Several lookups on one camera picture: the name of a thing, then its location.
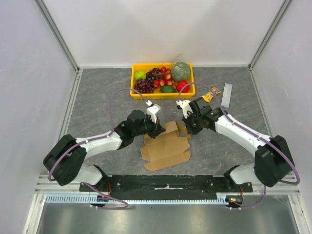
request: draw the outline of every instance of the yellow basket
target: yellow basket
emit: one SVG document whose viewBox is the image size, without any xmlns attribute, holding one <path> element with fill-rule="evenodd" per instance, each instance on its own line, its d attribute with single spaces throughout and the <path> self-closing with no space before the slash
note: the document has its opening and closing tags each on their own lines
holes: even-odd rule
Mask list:
<svg viewBox="0 0 312 234">
<path fill-rule="evenodd" d="M 191 75 L 190 77 L 188 77 L 188 79 L 186 80 L 188 83 L 190 82 L 194 82 L 194 75 L 193 75 L 193 67 L 192 64 L 187 62 L 187 64 L 190 66 L 191 68 Z M 143 71 L 143 72 L 148 72 L 150 70 L 152 70 L 154 67 L 159 67 L 159 66 L 165 66 L 166 68 L 170 68 L 172 69 L 172 63 L 168 62 L 168 63 L 138 63 L 138 64 L 134 64 L 132 67 L 132 73 L 131 73 L 131 83 L 130 83 L 130 88 L 134 88 L 135 83 L 136 83 L 136 79 L 135 79 L 135 72 L 137 71 Z M 195 95 L 196 91 L 195 91 L 195 85 L 191 84 L 190 85 L 190 90 L 187 93 L 181 93 L 180 98 L 181 99 L 190 99 L 191 97 L 193 97 Z M 179 95 L 179 92 L 177 91 L 176 93 L 161 93 L 157 90 L 154 90 L 153 94 L 143 94 L 143 96 L 145 96 L 147 99 L 177 99 L 177 96 Z M 130 90 L 130 96 L 133 97 L 136 100 L 141 100 L 142 97 L 131 91 Z"/>
</svg>

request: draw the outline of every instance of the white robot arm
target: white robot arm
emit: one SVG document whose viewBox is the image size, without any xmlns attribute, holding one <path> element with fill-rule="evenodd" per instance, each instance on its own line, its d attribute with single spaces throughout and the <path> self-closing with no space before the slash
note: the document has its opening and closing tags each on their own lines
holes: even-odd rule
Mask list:
<svg viewBox="0 0 312 234">
<path fill-rule="evenodd" d="M 66 185 L 72 181 L 97 184 L 105 173 L 96 165 L 83 164 L 84 160 L 91 156 L 111 151 L 120 150 L 134 140 L 134 137 L 148 134 L 155 138 L 165 129 L 159 124 L 157 114 L 160 112 L 158 105 L 147 102 L 147 114 L 140 110 L 133 110 L 127 120 L 121 122 L 114 131 L 87 138 L 73 138 L 71 135 L 63 136 L 50 153 L 45 157 L 43 164 L 51 171 L 57 160 L 70 147 L 77 145 L 66 155 L 52 172 L 53 177 L 59 185 Z"/>
<path fill-rule="evenodd" d="M 292 169 L 289 164 L 269 145 L 261 141 L 263 138 L 281 150 L 293 163 L 293 159 L 287 143 L 281 136 L 270 137 L 239 123 L 231 115 L 228 115 L 233 122 L 230 122 L 220 108 L 214 110 L 205 102 L 202 97 L 194 101 L 177 101 L 178 109 L 183 111 L 183 122 L 189 134 L 196 135 L 203 128 L 211 129 L 223 134 L 249 151 L 254 157 L 254 163 L 248 165 L 236 165 L 225 173 L 229 176 L 232 184 L 243 184 L 246 182 L 260 181 L 268 187 L 274 186 Z M 254 137 L 234 123 L 239 123 L 245 129 L 253 132 Z"/>
</svg>

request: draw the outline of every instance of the cantaloupe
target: cantaloupe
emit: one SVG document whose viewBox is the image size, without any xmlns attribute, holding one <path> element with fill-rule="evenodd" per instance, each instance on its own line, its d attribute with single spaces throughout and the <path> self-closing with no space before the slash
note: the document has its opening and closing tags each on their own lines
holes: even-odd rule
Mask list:
<svg viewBox="0 0 312 234">
<path fill-rule="evenodd" d="M 184 62 L 177 62 L 171 69 L 172 79 L 179 82 L 182 80 L 187 80 L 191 75 L 190 66 Z"/>
</svg>

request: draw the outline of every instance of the gray marble surface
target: gray marble surface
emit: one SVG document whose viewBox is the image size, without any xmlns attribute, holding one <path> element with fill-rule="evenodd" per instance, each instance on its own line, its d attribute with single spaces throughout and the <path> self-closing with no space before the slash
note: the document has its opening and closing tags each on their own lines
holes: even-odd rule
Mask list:
<svg viewBox="0 0 312 234">
<path fill-rule="evenodd" d="M 131 68 L 84 69 L 68 128 L 73 137 L 91 137 L 109 131 L 112 126 L 108 114 L 112 94 L 130 86 Z M 267 134 L 264 118 L 247 67 L 197 67 L 195 81 L 214 85 L 223 90 L 224 83 L 233 85 L 229 113 L 245 125 Z M 205 87 L 196 86 L 196 96 L 207 93 Z M 160 123 L 181 120 L 182 112 L 175 100 L 154 100 L 161 106 Z M 217 107 L 213 99 L 212 108 Z M 146 104 L 130 97 L 128 91 L 115 96 L 112 112 L 115 125 L 127 118 L 133 109 L 146 111 Z M 207 174 L 221 175 L 232 166 L 253 162 L 254 157 L 231 139 L 203 130 L 190 139 L 191 158 L 188 162 L 155 172 L 147 171 L 139 149 L 143 138 L 136 137 L 133 144 L 119 151 L 105 152 L 89 158 L 87 164 L 100 166 L 107 174 Z"/>
</svg>

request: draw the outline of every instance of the cardboard box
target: cardboard box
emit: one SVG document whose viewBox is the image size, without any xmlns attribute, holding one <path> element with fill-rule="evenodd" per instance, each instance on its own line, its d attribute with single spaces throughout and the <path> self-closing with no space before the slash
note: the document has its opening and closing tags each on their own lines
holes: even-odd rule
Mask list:
<svg viewBox="0 0 312 234">
<path fill-rule="evenodd" d="M 171 167 L 183 162 L 187 162 L 191 157 L 191 152 L 186 151 L 190 144 L 186 127 L 177 121 L 172 121 L 162 125 L 166 129 L 155 139 L 144 135 L 145 147 L 140 149 L 142 159 L 150 161 L 144 167 L 149 171 L 157 171 L 166 167 Z"/>
</svg>

